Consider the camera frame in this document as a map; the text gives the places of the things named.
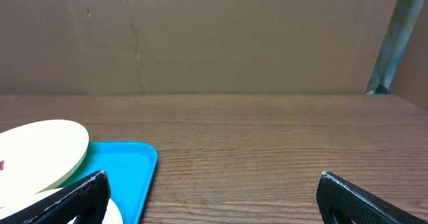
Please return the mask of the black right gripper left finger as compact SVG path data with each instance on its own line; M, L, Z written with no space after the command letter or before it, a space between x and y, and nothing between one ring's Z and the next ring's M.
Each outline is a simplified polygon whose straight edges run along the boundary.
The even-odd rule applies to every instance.
M102 224L111 197L105 171L73 184L1 220L1 224Z

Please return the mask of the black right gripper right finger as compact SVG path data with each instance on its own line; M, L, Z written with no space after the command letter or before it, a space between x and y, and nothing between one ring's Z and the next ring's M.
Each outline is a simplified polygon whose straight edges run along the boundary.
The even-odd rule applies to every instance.
M330 172L322 172L316 201L325 224L427 224Z

